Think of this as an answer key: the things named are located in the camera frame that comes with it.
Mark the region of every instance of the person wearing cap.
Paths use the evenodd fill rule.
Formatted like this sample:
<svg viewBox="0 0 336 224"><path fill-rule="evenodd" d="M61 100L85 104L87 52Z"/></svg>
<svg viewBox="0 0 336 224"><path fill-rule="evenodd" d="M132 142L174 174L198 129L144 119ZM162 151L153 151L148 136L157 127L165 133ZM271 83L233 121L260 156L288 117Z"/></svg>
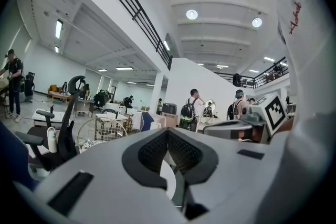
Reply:
<svg viewBox="0 0 336 224"><path fill-rule="evenodd" d="M319 94L321 85L336 92L336 83L330 79L336 70L333 58L336 26L331 12L325 0L275 1L278 35L289 68L291 94L298 96L295 122L298 118L309 119L316 113L331 113L336 103L326 104ZM303 89L309 91L309 95L304 94Z"/></svg>
<svg viewBox="0 0 336 224"><path fill-rule="evenodd" d="M248 99L248 102L249 102L250 105L252 105L256 102L256 100L254 98L250 98L250 99Z"/></svg>
<svg viewBox="0 0 336 224"><path fill-rule="evenodd" d="M13 112L14 112L14 100L15 100L16 104L15 122L19 122L21 119L20 81L21 81L22 62L19 58L15 56L13 49L10 49L8 51L8 54L5 56L5 58L8 58L8 63L5 65L5 68L0 71L0 76L8 70L9 114L7 117L11 118L14 115Z"/></svg>
<svg viewBox="0 0 336 224"><path fill-rule="evenodd" d="M238 119L243 113L243 108L248 106L248 103L244 100L244 92L243 90L237 90L236 96L237 100L235 101L235 107L238 110Z"/></svg>

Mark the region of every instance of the gray floor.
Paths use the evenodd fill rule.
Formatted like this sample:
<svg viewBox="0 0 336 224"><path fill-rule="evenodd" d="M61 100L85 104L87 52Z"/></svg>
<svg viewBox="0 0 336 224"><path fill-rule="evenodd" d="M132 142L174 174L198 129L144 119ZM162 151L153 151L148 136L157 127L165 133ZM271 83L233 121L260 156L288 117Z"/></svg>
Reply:
<svg viewBox="0 0 336 224"><path fill-rule="evenodd" d="M58 99L54 99L54 111L58 112L65 112L67 109L67 104L62 103L61 101L58 101ZM0 107L0 121L2 121L8 129L10 129L13 133L16 131L20 132L28 132L28 130L34 126L34 121L32 119L32 116L36 109L49 109L51 103L51 98L47 97L46 95L35 93L34 94L34 100L33 103L21 103L21 116L22 119L20 122L16 123L14 121L14 117L11 119L7 119L4 114L4 107ZM93 117L95 117L95 113L99 113L98 110L94 111ZM88 113L85 115L78 115L75 117L75 115L71 115L70 120L74 120L75 124L72 129L72 135L74 139L77 138L77 134L79 131L79 128L87 122L89 119L91 119L91 115L89 116Z"/></svg>

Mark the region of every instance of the fluorescent light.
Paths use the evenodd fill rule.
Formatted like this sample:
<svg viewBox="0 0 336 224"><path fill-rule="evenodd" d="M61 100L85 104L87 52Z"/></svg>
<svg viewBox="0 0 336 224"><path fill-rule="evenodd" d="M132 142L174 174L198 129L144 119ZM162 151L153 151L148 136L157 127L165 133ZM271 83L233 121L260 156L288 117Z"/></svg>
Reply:
<svg viewBox="0 0 336 224"><path fill-rule="evenodd" d="M198 13L197 11L195 11L194 9L190 9L187 11L187 18L190 20L194 20L198 17Z"/></svg>
<svg viewBox="0 0 336 224"><path fill-rule="evenodd" d="M133 70L132 67L117 67L117 70Z"/></svg>
<svg viewBox="0 0 336 224"><path fill-rule="evenodd" d="M267 60L267 61L274 62L274 59L271 59L271 58L268 58L268 57L264 57L264 59Z"/></svg>
<svg viewBox="0 0 336 224"><path fill-rule="evenodd" d="M169 46L168 46L168 44L167 44L166 41L164 41L164 46L166 47L167 50L170 50L170 48L169 48Z"/></svg>
<svg viewBox="0 0 336 224"><path fill-rule="evenodd" d="M254 27L260 27L263 24L263 21L260 18L254 18L252 21L252 25Z"/></svg>
<svg viewBox="0 0 336 224"><path fill-rule="evenodd" d="M59 39L61 36L61 31L62 31L62 26L63 26L63 22L61 20L57 20L56 22L56 37Z"/></svg>

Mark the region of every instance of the black backpack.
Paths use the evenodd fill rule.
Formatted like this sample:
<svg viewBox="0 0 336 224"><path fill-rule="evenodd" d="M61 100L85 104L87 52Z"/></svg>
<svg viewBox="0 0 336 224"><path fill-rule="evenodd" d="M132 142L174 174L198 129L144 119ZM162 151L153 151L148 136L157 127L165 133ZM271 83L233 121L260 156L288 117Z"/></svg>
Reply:
<svg viewBox="0 0 336 224"><path fill-rule="evenodd" d="M235 102L233 102L233 104L229 106L229 108L227 109L227 120L233 120L235 118L235 115L238 115L238 105L240 104L240 102L242 102L242 100L240 100L237 105L235 105Z"/></svg>
<svg viewBox="0 0 336 224"><path fill-rule="evenodd" d="M190 99L188 99L188 103L185 104L181 109L181 121L191 123L194 118L196 118L195 107L194 104L197 99L190 104Z"/></svg>

